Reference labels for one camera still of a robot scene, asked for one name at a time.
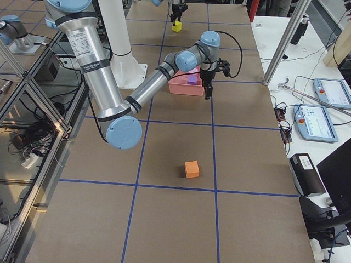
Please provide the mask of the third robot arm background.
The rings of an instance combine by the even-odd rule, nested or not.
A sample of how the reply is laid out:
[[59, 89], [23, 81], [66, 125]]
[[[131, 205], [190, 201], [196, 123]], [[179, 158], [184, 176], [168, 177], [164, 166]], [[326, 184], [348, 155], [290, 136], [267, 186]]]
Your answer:
[[22, 39], [28, 32], [16, 15], [5, 15], [1, 17], [1, 41], [10, 45], [15, 39]]

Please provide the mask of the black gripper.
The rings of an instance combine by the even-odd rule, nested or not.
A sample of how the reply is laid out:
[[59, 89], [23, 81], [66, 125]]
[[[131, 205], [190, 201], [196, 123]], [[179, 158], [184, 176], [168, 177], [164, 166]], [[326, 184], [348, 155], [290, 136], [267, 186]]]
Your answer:
[[230, 64], [226, 60], [219, 58], [208, 69], [203, 70], [200, 68], [200, 78], [203, 81], [206, 100], [210, 99], [213, 93], [212, 82], [207, 81], [212, 81], [217, 72], [223, 72], [226, 77], [230, 77]]
[[182, 0], [171, 0], [171, 23], [175, 25], [176, 17], [178, 17], [178, 21], [181, 23], [182, 14], [187, 11], [188, 5]]

